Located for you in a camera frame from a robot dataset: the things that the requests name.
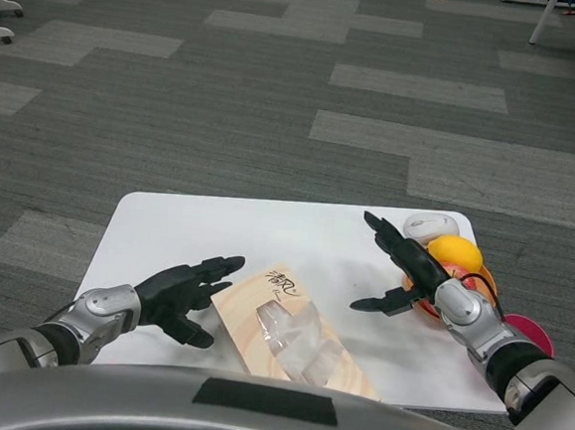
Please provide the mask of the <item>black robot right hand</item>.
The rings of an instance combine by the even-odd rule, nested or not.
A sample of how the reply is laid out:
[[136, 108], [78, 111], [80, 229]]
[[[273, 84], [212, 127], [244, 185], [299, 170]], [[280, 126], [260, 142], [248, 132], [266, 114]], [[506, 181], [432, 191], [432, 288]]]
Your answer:
[[402, 234], [385, 218], [363, 213], [365, 223], [374, 231], [374, 241], [378, 248], [410, 279], [409, 289], [395, 287], [380, 298], [358, 299], [351, 303], [352, 310], [360, 312], [381, 312], [392, 317], [409, 311], [419, 300], [431, 302], [437, 288], [451, 279], [446, 269], [413, 238]]

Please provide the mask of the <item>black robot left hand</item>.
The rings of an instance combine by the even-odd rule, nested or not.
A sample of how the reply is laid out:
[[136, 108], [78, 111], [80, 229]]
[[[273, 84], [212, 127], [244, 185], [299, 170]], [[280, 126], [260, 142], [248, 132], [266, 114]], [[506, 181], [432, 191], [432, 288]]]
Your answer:
[[170, 267], [145, 279], [134, 288], [141, 303], [137, 325], [154, 325], [181, 345], [210, 348], [214, 337], [187, 315], [209, 307], [214, 294], [232, 285], [221, 280], [244, 264], [243, 256], [219, 256], [193, 266]]

